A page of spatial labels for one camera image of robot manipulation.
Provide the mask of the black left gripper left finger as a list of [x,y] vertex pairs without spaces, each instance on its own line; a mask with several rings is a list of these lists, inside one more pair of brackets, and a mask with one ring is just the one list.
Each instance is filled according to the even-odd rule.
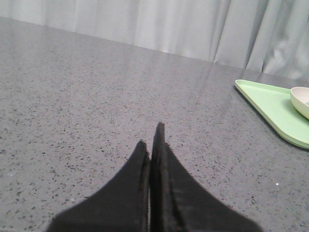
[[53,218],[49,232],[146,232],[150,159],[138,142],[121,170],[103,188]]

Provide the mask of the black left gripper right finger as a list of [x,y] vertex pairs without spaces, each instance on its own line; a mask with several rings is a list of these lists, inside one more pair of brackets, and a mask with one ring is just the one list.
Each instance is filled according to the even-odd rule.
[[262,228],[208,193],[181,165],[158,123],[152,151],[151,231],[260,232]]

